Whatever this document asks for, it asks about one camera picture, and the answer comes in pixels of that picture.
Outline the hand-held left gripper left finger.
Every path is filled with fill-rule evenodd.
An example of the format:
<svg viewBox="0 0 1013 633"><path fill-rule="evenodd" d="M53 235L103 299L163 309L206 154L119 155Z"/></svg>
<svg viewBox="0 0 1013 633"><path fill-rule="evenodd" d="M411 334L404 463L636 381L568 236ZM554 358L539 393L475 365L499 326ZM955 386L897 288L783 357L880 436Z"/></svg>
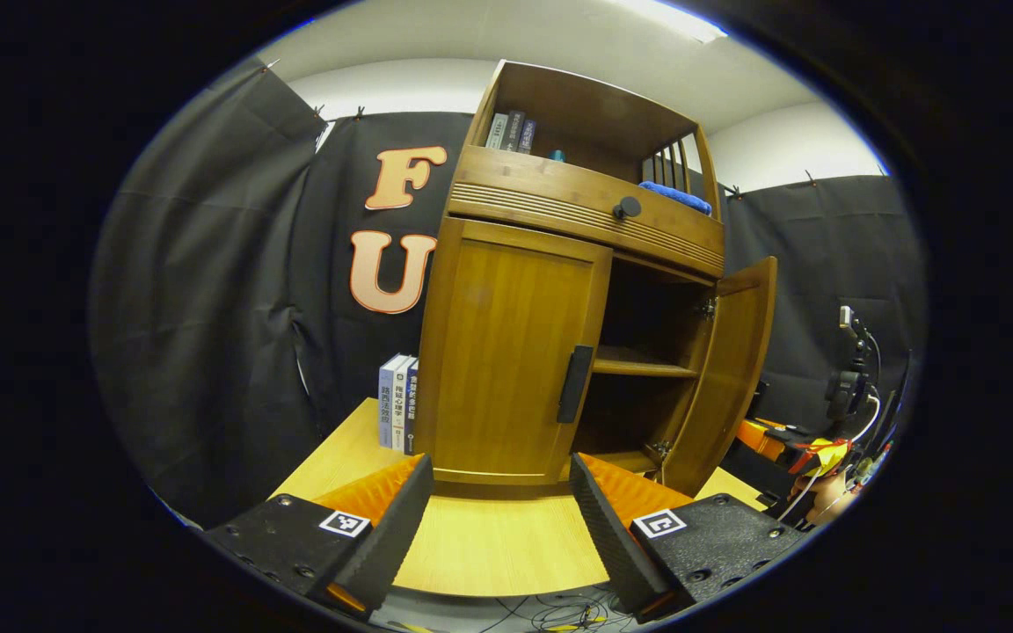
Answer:
<svg viewBox="0 0 1013 633"><path fill-rule="evenodd" d="M289 592L366 621L390 592L433 492L433 462L406 456L312 499L274 494L208 539Z"/></svg>

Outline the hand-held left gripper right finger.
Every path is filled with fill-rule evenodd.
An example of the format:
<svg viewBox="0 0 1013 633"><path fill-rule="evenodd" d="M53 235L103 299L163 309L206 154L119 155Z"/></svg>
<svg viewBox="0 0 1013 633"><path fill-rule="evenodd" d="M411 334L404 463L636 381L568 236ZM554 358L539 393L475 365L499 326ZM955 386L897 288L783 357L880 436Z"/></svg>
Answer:
<svg viewBox="0 0 1013 633"><path fill-rule="evenodd" d="M609 585L637 622L730 592L805 537L732 494L695 500L585 453L572 454L568 468Z"/></svg>

